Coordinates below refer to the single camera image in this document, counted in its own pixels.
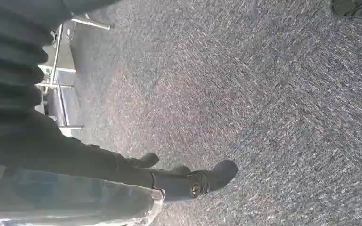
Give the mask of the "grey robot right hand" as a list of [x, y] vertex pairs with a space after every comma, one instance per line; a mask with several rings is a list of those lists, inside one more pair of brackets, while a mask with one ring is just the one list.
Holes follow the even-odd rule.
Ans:
[[0, 226], [147, 226], [163, 204], [220, 190], [238, 171], [230, 160], [165, 171], [158, 160], [66, 137], [36, 110], [0, 111]]

